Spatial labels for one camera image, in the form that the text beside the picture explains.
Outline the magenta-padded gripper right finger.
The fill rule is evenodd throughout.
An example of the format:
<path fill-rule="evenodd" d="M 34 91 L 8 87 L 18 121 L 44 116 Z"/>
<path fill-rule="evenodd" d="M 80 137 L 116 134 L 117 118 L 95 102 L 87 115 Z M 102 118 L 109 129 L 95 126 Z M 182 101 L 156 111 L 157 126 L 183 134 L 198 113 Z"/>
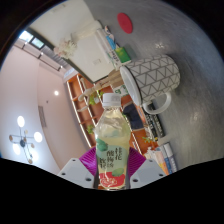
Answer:
<path fill-rule="evenodd" d="M 165 176 L 165 172 L 155 160 L 146 159 L 134 148 L 129 150 L 128 178 L 130 189 L 141 188 Z"/>

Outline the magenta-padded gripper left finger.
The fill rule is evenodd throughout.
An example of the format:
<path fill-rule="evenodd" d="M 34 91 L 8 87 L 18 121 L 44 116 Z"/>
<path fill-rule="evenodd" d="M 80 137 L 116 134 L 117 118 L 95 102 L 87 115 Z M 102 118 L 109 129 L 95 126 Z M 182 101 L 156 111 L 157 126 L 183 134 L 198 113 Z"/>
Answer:
<path fill-rule="evenodd" d="M 84 188 L 97 188 L 97 158 L 93 147 L 80 158 L 71 158 L 58 176 Z"/>

